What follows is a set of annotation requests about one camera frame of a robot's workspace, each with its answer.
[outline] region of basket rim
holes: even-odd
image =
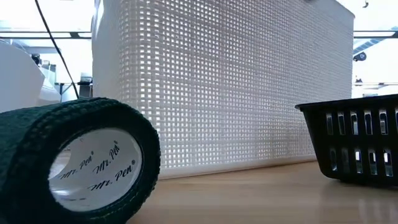
[[[377,104],[380,103],[380,100],[398,100],[398,94],[370,96],[364,98],[353,98],[353,99],[344,99],[344,100],[321,101],[316,103],[302,103],[299,105],[295,105],[294,108],[303,111],[306,109],[331,108],[334,106],[341,106],[342,104],[347,104],[347,103],[349,103],[349,106],[363,105],[364,103]]]

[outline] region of dark green bandage roll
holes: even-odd
[[[125,223],[160,166],[138,111],[93,98],[0,114],[0,222]]]

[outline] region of black plastic basket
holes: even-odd
[[[398,95],[297,105],[321,172],[358,184],[398,185]]]

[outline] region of white mesh panel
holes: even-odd
[[[163,177],[313,159],[294,105],[351,96],[353,15],[334,0],[122,0],[119,13],[107,88],[158,129]]]

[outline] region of wooden surface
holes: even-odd
[[[342,184],[318,164],[159,181],[128,224],[398,223],[398,190]]]

